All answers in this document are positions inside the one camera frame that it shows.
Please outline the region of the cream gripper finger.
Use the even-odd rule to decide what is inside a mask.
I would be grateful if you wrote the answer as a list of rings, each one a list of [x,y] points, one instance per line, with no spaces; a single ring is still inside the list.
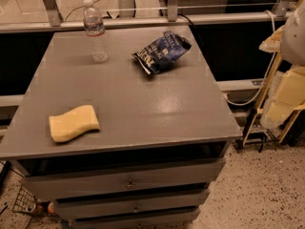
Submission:
[[[278,28],[271,36],[264,40],[259,49],[264,52],[280,52],[280,44],[283,33],[283,26]]]
[[[277,128],[304,101],[305,67],[292,66],[285,73],[277,71],[263,106],[260,124],[266,129]]]

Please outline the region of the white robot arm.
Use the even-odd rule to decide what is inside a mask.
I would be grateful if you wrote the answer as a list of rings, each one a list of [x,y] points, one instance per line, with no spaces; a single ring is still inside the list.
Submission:
[[[259,49],[280,52],[282,59],[292,64],[287,72],[275,74],[263,107],[260,123],[273,129],[305,101],[305,6],[299,5],[285,25],[264,40]]]

